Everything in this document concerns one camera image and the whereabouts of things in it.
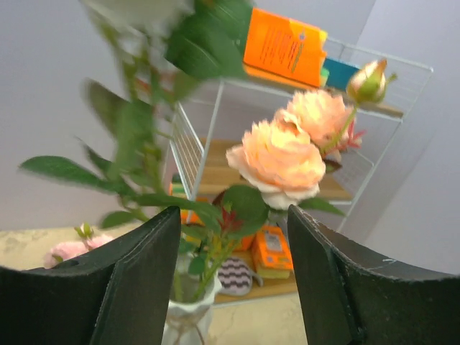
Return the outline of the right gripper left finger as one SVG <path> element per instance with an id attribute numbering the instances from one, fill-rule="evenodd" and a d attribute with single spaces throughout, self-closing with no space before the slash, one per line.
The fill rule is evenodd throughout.
<path id="1" fill-rule="evenodd" d="M 160 344 L 180 210 L 46 270 L 1 268 L 3 344 Z"/>

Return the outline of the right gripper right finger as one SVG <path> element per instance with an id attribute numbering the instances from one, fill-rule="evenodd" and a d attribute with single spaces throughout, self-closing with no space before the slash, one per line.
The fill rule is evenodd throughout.
<path id="1" fill-rule="evenodd" d="M 297 206 L 287 232 L 309 344 L 459 343 L 459 276 L 386 257 Z"/>

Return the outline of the white rose stem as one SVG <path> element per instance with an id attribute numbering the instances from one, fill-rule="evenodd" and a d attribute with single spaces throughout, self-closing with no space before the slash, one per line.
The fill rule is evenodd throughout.
<path id="1" fill-rule="evenodd" d="M 44 178 L 84 185 L 116 195 L 121 210 L 107 214 L 101 227 L 146 219 L 150 207 L 179 205 L 160 177 L 162 148 L 156 122 L 160 110 L 175 111 L 202 82 L 242 74 L 240 38 L 250 1 L 85 1 L 92 24 L 109 45 L 126 96 L 101 83 L 85 82 L 85 97 L 116 141 L 112 160 L 91 148 L 92 173 L 65 157 L 31 157 L 21 170 Z"/>

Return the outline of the peach rose stem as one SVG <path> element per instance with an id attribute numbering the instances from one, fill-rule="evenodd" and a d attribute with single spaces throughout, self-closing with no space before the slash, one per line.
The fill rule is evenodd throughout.
<path id="1" fill-rule="evenodd" d="M 180 245 L 181 253 L 193 255 L 188 272 L 204 279 L 195 298 L 243 238 L 259 231 L 271 214 L 312 204 L 324 176 L 340 168 L 342 153 L 361 147 L 357 110 L 382 101 L 392 81 L 386 68 L 386 59 L 375 60 L 351 77 L 346 87 L 350 105 L 323 90 L 295 94 L 271 120 L 254 123 L 226 151 L 227 164 L 242 183 L 225 188 L 211 202 L 178 201 L 196 216 L 183 225 L 186 239 Z"/>

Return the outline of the white ribbed ceramic vase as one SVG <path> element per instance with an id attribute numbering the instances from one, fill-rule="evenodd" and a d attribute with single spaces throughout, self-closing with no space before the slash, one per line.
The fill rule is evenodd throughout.
<path id="1" fill-rule="evenodd" d="M 188 272 L 193 261 L 192 254 L 178 257 L 168 303 L 163 344 L 194 345 L 205 344 L 208 330 L 213 320 L 213 304 L 221 290 L 221 283 L 216 275 L 195 298 L 204 279 Z"/>

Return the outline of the pink rose stem left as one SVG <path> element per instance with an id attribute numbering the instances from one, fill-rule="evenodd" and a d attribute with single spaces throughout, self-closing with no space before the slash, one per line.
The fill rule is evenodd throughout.
<path id="1" fill-rule="evenodd" d="M 88 253 L 114 240 L 109 235 L 96 235 L 92 227 L 87 223 L 82 223 L 80 226 L 75 227 L 74 230 L 79 240 L 64 241 L 53 246 L 44 257 L 43 266 L 45 269 L 51 269 L 64 261 Z"/>

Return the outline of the orange packet bottom shelf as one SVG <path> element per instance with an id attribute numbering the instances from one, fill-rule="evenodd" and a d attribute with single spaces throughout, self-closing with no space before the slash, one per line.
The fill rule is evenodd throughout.
<path id="1" fill-rule="evenodd" d="M 288 241 L 280 227 L 263 226 L 252 242 L 252 261 L 262 279 L 288 279 L 293 261 Z"/>

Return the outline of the teal box top shelf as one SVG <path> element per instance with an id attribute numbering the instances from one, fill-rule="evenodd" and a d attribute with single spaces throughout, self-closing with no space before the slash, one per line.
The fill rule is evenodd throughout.
<path id="1" fill-rule="evenodd" d="M 329 72 L 326 86 L 345 91 L 351 77 L 360 69 L 355 65 L 327 57 L 323 67 Z"/>

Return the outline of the orange box top shelf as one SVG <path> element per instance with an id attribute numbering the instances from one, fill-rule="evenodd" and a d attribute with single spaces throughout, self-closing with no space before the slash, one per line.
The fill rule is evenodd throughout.
<path id="1" fill-rule="evenodd" d="M 254 8 L 243 66 L 248 75 L 282 85 L 322 86 L 328 33 L 313 25 Z"/>

